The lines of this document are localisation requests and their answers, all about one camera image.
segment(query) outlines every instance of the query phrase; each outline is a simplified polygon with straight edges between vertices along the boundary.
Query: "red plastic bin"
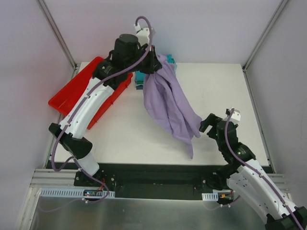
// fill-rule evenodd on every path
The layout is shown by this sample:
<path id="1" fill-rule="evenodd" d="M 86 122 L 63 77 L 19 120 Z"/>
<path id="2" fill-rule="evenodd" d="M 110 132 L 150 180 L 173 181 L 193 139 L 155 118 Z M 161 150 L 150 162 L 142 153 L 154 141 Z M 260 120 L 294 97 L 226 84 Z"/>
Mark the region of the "red plastic bin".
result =
<path id="1" fill-rule="evenodd" d="M 54 95 L 48 102 L 48 104 L 58 110 L 63 115 L 67 116 L 88 85 L 92 73 L 95 70 L 99 62 L 103 61 L 102 57 L 96 57 L 91 61 L 80 73 L 78 73 L 70 82 L 68 82 L 56 95 Z M 113 104 L 113 102 L 121 95 L 121 93 L 131 83 L 133 74 L 129 73 L 127 80 L 122 82 L 113 94 L 106 99 L 101 105 L 98 112 L 92 118 L 87 129 L 91 129 L 98 119 L 105 113 L 105 111 Z"/>

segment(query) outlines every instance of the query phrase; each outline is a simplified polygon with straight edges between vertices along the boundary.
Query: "white table surface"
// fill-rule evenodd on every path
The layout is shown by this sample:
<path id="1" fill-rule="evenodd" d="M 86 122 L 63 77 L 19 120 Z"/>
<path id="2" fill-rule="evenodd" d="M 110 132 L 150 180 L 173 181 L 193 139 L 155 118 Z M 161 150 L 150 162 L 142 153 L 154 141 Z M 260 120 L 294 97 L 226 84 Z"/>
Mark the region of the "white table surface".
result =
<path id="1" fill-rule="evenodd" d="M 83 62 L 80 70 L 88 63 Z M 268 165 L 241 66 L 202 63 L 177 65 L 178 81 L 194 111 L 205 119 L 210 113 L 225 117 L 226 108 L 232 106 L 239 110 L 239 141 L 254 152 L 261 165 Z M 194 158 L 191 159 L 185 144 L 174 139 L 149 117 L 143 105 L 143 91 L 135 89 L 132 79 L 129 87 L 84 136 L 93 143 L 92 153 L 101 163 L 227 164 L 215 140 L 206 133 L 202 133 L 201 138 L 192 139 Z M 59 145 L 56 161 L 63 162 L 69 156 Z"/>

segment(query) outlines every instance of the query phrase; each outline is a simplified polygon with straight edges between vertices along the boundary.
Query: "white wall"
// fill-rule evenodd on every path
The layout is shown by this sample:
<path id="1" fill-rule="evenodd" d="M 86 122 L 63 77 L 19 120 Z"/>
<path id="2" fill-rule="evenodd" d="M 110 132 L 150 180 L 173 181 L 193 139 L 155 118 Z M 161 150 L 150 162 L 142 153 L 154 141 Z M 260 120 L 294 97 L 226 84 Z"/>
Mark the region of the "white wall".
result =
<path id="1" fill-rule="evenodd" d="M 307 206 L 307 1 L 290 1 L 248 68 L 273 163 Z"/>
<path id="2" fill-rule="evenodd" d="M 47 102 L 72 67 L 35 0 L 1 1 L 0 31 L 0 229 L 12 230 L 58 117 Z"/>
<path id="3" fill-rule="evenodd" d="M 107 56 L 135 33 L 137 16 L 156 30 L 154 45 L 178 62 L 243 64 L 281 0 L 46 0 L 77 62 Z"/>

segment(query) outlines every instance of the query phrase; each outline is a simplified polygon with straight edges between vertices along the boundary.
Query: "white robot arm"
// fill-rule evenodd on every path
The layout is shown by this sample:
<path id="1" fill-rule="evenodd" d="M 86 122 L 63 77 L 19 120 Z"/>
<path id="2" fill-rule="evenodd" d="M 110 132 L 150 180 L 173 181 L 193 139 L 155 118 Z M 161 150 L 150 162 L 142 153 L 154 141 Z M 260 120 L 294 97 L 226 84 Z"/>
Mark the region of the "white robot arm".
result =
<path id="1" fill-rule="evenodd" d="M 129 69 L 130 72 L 139 70 L 150 74 L 162 67 L 155 55 L 154 46 L 150 46 L 149 52 L 145 54 L 150 44 L 152 29 L 141 28 L 137 23 L 135 30 L 136 36 L 122 34 L 115 41 L 114 50 L 110 52 L 108 58 L 97 65 L 86 90 L 70 113 L 59 124 L 52 123 L 49 127 L 49 131 L 56 138 L 61 135 L 60 144 L 90 176 L 95 175 L 99 165 L 91 153 L 92 143 L 83 136 L 93 116 L 114 90 L 127 79 L 128 72 L 125 72 L 125 69 L 134 66 Z M 144 55 L 145 58 L 140 62 L 140 58 Z M 99 84 L 100 81 L 119 72 L 123 73 Z"/>
<path id="2" fill-rule="evenodd" d="M 238 141 L 236 128 L 241 119 L 240 112 L 230 108 L 226 114 L 224 119 L 210 114 L 201 122 L 200 132 L 212 126 L 207 135 L 216 140 L 219 151 L 228 162 L 206 184 L 217 190 L 225 186 L 234 190 L 257 212 L 266 230 L 305 229 L 306 208 L 297 207 L 289 200 L 268 177 L 252 151 Z"/>

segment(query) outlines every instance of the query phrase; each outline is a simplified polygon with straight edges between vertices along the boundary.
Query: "purple cable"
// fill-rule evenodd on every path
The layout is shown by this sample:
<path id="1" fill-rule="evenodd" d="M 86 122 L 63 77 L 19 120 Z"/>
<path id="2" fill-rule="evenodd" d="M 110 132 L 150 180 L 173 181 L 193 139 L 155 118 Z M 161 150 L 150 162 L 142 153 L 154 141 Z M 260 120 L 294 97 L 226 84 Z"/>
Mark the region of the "purple cable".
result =
<path id="1" fill-rule="evenodd" d="M 240 199 L 241 197 L 240 196 L 238 196 L 233 202 L 231 202 L 230 204 L 228 204 L 228 205 L 233 205 L 233 204 L 235 204 L 239 199 Z M 208 211 L 214 211 L 214 210 L 217 210 L 217 209 L 219 209 L 219 208 L 221 208 L 221 207 L 229 207 L 228 205 L 222 205 L 222 206 L 217 206 L 217 207 L 214 207 L 214 208 L 207 208 L 204 204 L 202 204 L 204 207 L 205 207 L 205 209 L 207 209 Z"/>
<path id="2" fill-rule="evenodd" d="M 74 161 L 75 161 L 76 165 L 77 165 L 79 168 L 81 168 L 81 166 L 80 166 L 80 164 L 77 162 L 77 160 L 74 159 Z M 81 169 L 81 172 L 83 172 L 86 176 L 88 176 L 88 177 L 91 178 L 92 180 L 94 180 L 94 181 L 100 183 L 100 184 L 101 184 L 103 187 L 105 187 L 106 190 L 107 190 L 106 195 L 104 195 L 102 198 L 100 198 L 100 199 L 98 199 L 98 200 L 96 200 L 96 201 L 87 200 L 87 203 L 89 203 L 89 204 L 98 203 L 98 202 L 104 200 L 104 199 L 110 194 L 109 188 L 106 186 L 106 184 L 104 184 L 103 182 L 101 182 L 101 181 L 97 180 L 96 178 L 92 177 L 90 174 L 88 174 L 88 173 L 87 173 L 86 171 L 84 171 L 83 169 Z M 64 205 L 62 205 L 62 206 L 60 206 L 60 207 L 57 207 L 57 208 L 54 208 L 54 209 L 51 209 L 51 210 L 44 210 L 44 209 L 42 209 L 42 207 L 40 206 L 40 200 L 39 200 L 38 203 L 37 203 L 37 209 L 38 209 L 39 211 L 45 212 L 45 213 L 55 212 L 55 211 L 58 211 L 58 210 L 60 210 L 60 209 L 62 209 L 62 208 L 64 208 L 64 207 L 66 207 L 67 205 L 69 205 L 69 204 L 71 204 L 71 203 L 73 203 L 73 202 L 75 202 L 75 201 L 77 201 L 77 200 L 83 200 L 83 198 L 76 198 L 76 199 L 73 199 L 73 200 L 69 201 L 68 203 L 66 203 L 66 204 L 64 204 Z M 35 228 L 35 229 L 38 229 L 38 226 L 39 226 L 39 215 L 38 215 L 38 213 L 37 213 L 37 220 L 36 220 L 36 228 Z"/>
<path id="3" fill-rule="evenodd" d="M 279 194 L 279 192 L 277 191 L 277 189 L 273 186 L 273 184 L 265 177 L 265 176 L 261 176 L 261 173 L 255 169 L 254 167 L 252 167 L 251 165 L 247 164 L 246 162 L 244 162 L 243 160 L 241 160 L 234 152 L 233 150 L 231 149 L 231 146 L 229 144 L 229 141 L 228 141 L 228 135 L 227 135 L 227 130 L 228 130 L 228 124 L 229 124 L 229 121 L 231 119 L 231 116 L 233 115 L 235 109 L 233 108 L 231 111 L 230 111 L 230 115 L 227 119 L 227 122 L 226 122 L 226 125 L 225 125 L 225 140 L 226 140 L 226 144 L 227 144 L 227 147 L 229 149 L 229 151 L 231 152 L 231 154 L 234 156 L 234 158 L 236 160 L 238 160 L 242 165 L 248 167 L 249 169 L 251 169 L 252 171 L 254 171 L 258 176 L 260 176 L 268 185 L 269 187 L 275 192 L 275 194 L 278 196 L 278 198 L 280 199 L 280 201 L 282 202 L 282 204 L 286 207 L 286 209 L 288 210 L 288 212 L 290 213 L 290 215 L 292 216 L 292 218 L 294 219 L 294 221 L 296 222 L 298 228 L 300 230 L 304 230 L 303 227 L 301 226 L 301 224 L 298 222 L 298 219 L 296 218 L 296 216 L 294 215 L 294 213 L 292 212 L 292 210 L 289 208 L 288 205 L 286 205 L 286 202 L 285 200 L 283 199 L 283 197 Z"/>
<path id="4" fill-rule="evenodd" d="M 149 50 L 150 50 L 150 47 L 152 46 L 152 42 L 153 42 L 153 31 L 152 31 L 152 27 L 150 25 L 150 22 L 148 21 L 148 19 L 144 16 L 140 16 L 136 19 L 135 21 L 135 25 L 138 24 L 138 21 L 139 19 L 144 19 L 147 23 L 147 26 L 148 26 L 148 29 L 149 29 L 149 44 L 148 44 L 148 47 L 146 48 L 145 50 L 145 53 L 143 54 L 143 56 L 138 60 L 136 61 L 134 64 L 132 64 L 131 66 L 129 66 L 128 68 L 120 71 L 120 72 L 117 72 L 115 74 L 112 74 L 106 78 L 104 78 L 103 80 L 101 80 L 98 84 L 96 84 L 88 93 L 87 93 L 87 96 L 89 96 L 95 89 L 97 89 L 97 87 L 99 87 L 101 84 L 103 84 L 105 81 L 113 78 L 113 77 L 116 77 L 120 74 L 123 74 L 125 72 L 128 72 L 129 70 L 131 70 L 132 68 L 136 67 L 138 64 L 140 64 L 144 58 L 147 56 L 147 54 L 149 53 Z M 72 121 L 72 119 L 75 117 L 75 115 L 77 114 L 77 112 L 79 111 L 79 109 L 81 108 L 81 106 L 84 104 L 84 102 L 86 101 L 87 97 L 84 97 L 81 102 L 79 103 L 79 105 L 77 106 L 77 108 L 75 109 L 75 111 L 72 113 L 70 119 L 68 120 L 68 123 L 70 123 Z M 57 137 L 55 143 L 54 143 L 54 146 L 53 146 L 53 149 L 52 149 L 52 155 L 51 155 L 51 166 L 52 166 L 52 169 L 56 172 L 59 172 L 60 170 L 62 170 L 65 165 L 68 163 L 68 161 L 70 160 L 66 160 L 63 165 L 57 169 L 56 166 L 55 166 L 55 154 L 56 154 L 56 150 L 57 150 L 57 146 L 59 144 L 59 140 L 61 139 L 61 137 L 63 136 L 65 130 L 67 129 L 68 125 L 64 126 L 64 128 L 62 129 L 62 131 L 60 132 L 59 136 Z"/>

